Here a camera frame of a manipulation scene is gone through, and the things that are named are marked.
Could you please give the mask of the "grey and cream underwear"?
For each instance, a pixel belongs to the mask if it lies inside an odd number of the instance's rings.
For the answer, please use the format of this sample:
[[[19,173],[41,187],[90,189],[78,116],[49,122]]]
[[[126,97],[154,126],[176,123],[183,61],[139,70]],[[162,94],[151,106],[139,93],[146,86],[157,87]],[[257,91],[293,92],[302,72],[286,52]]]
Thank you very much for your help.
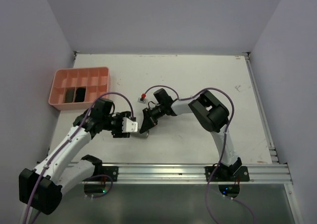
[[[149,136],[149,131],[146,131],[144,133],[133,132],[133,133],[130,133],[130,135],[133,137],[136,137],[136,138],[140,138],[140,139],[147,139]]]

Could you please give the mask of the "black underwear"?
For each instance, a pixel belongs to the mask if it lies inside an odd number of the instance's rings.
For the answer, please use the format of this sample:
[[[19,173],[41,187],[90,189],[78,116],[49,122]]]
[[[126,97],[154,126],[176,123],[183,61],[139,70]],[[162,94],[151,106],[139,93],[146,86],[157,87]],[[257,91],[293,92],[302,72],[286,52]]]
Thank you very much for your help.
[[[86,88],[85,87],[78,87],[75,91],[75,103],[81,103],[85,101],[85,94],[86,94]]]

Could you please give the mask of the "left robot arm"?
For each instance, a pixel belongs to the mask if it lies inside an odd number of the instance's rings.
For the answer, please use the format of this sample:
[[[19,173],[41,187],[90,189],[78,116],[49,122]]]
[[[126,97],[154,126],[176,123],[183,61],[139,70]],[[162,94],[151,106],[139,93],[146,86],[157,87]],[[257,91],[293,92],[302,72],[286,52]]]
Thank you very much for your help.
[[[39,212],[49,215],[59,206],[63,196],[85,179],[93,181],[105,176],[102,161],[85,155],[74,167],[68,165],[78,152],[101,131],[111,132],[113,138],[128,138],[138,131],[132,110],[112,114],[114,102],[99,98],[78,116],[67,136],[42,162],[33,169],[25,168],[19,175],[19,200]]]

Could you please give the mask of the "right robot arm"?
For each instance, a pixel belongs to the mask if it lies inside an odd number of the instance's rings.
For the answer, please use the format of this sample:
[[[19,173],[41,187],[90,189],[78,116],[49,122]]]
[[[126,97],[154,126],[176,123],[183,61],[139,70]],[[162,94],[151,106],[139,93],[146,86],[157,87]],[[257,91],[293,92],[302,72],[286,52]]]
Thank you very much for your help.
[[[205,89],[197,95],[186,99],[172,99],[165,89],[154,92],[157,103],[154,107],[143,109],[143,122],[139,133],[143,134],[158,125],[159,118],[192,113],[204,130],[209,132],[219,152],[219,164],[215,175],[225,180],[233,180],[242,166],[240,157],[235,151],[229,134],[229,125],[233,119],[228,108]]]

